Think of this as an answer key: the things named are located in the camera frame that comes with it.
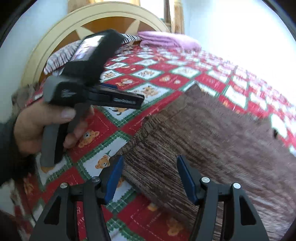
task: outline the striped pillow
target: striped pillow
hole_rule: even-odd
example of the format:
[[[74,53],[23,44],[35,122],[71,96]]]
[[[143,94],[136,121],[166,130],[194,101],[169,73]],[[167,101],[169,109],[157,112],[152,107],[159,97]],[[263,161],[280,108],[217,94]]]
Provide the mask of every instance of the striped pillow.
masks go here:
[[[131,45],[133,42],[141,41],[139,36],[133,36],[129,34],[122,34],[124,40],[122,41],[122,46],[118,49],[116,54],[122,52],[125,48]],[[57,52],[54,52],[47,60],[46,66],[44,68],[44,73],[49,74],[59,67],[66,64],[75,53],[78,46],[81,44],[81,40],[69,43],[68,45],[62,47]]]

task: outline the wooden headboard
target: wooden headboard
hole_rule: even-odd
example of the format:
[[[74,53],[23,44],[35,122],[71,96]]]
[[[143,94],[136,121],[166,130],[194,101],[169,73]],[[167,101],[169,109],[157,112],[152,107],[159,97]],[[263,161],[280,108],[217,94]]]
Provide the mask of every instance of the wooden headboard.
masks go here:
[[[54,25],[33,50],[21,86],[42,81],[49,56],[61,47],[109,28],[136,35],[138,31],[168,32],[166,25],[146,9],[123,2],[101,2],[79,8]]]

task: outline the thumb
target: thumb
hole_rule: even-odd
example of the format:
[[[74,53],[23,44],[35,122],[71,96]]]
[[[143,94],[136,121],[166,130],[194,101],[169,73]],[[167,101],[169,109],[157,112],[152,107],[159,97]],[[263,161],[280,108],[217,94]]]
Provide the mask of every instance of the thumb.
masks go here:
[[[76,115],[73,108],[49,105],[44,102],[33,104],[28,111],[30,111],[28,114],[31,121],[38,126],[67,123]]]

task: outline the sleeve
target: sleeve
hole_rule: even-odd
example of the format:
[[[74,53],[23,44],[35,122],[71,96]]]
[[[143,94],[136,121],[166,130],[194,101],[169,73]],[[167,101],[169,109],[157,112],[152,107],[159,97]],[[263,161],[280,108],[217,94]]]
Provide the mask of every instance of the sleeve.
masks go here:
[[[23,158],[13,135],[16,117],[0,123],[0,186],[9,179],[17,180],[34,172],[34,155]]]

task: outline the finger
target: finger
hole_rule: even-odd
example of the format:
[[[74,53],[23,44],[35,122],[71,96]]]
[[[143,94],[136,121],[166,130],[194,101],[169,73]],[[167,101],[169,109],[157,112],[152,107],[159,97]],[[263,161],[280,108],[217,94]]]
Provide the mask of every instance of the finger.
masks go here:
[[[63,145],[66,149],[69,149],[69,148],[74,147],[77,141],[78,141],[78,139],[76,138],[76,136],[73,133],[69,133],[66,136]]]
[[[73,134],[75,135],[75,137],[77,139],[79,139],[80,137],[82,137],[82,135],[85,133],[86,129],[87,129],[88,123],[87,121],[81,121],[79,122],[79,124],[75,127]]]
[[[85,120],[86,118],[94,115],[94,108],[90,106],[90,108],[82,115],[80,120]]]
[[[39,126],[67,123],[76,115],[73,108],[48,105],[44,102],[33,104],[27,111],[31,121]]]

